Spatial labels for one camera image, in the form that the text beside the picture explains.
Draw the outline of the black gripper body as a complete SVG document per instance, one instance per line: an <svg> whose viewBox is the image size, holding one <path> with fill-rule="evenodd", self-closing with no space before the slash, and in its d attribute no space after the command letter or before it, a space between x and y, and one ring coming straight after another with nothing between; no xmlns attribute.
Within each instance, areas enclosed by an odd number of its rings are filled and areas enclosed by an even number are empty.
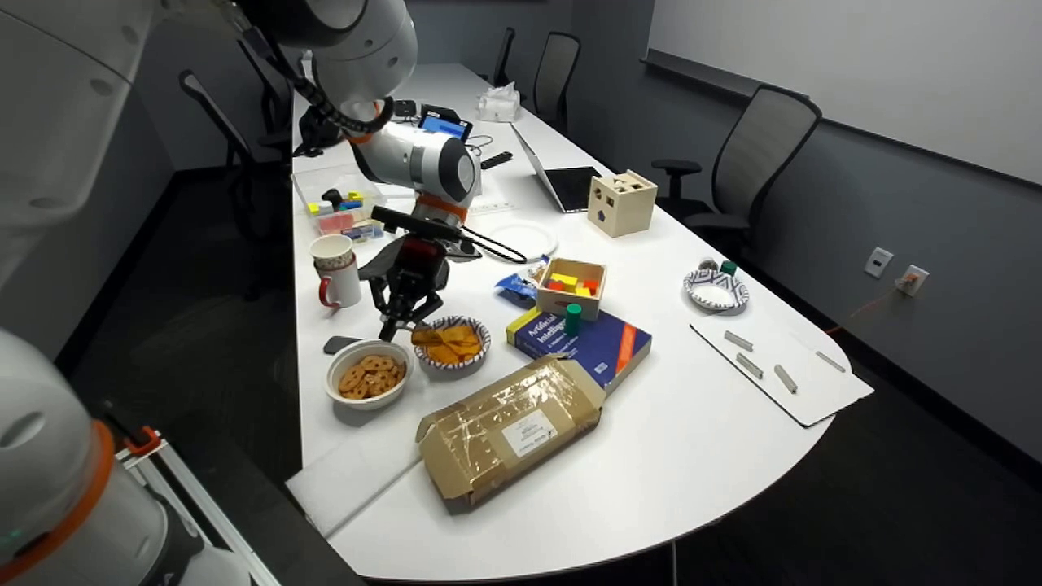
<svg viewBox="0 0 1042 586"><path fill-rule="evenodd" d="M441 288L449 281L445 248L467 245L467 234L445 222L404 215L383 204L372 207L372 219L386 234L404 227L404 236L391 241L367 261L367 286L377 310L441 310Z"/></svg>

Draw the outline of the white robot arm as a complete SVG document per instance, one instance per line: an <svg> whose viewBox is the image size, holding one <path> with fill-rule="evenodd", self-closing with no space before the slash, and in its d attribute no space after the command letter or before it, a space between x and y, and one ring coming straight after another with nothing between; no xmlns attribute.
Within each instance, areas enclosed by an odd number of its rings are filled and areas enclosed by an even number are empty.
<svg viewBox="0 0 1042 586"><path fill-rule="evenodd" d="M0 0L0 275L48 227L75 219L102 173L154 27L181 0ZM215 0L255 28L271 66L308 102L304 150L348 138L373 183L468 198L474 163L458 144L406 153L396 88L417 66L406 0Z"/></svg>

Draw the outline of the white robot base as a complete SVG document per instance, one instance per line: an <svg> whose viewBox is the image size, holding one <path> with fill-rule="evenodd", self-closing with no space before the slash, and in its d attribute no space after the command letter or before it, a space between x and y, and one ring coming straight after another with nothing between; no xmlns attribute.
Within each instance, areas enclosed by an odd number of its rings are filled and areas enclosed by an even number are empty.
<svg viewBox="0 0 1042 586"><path fill-rule="evenodd" d="M0 586L279 586L168 439L0 332Z"/></svg>

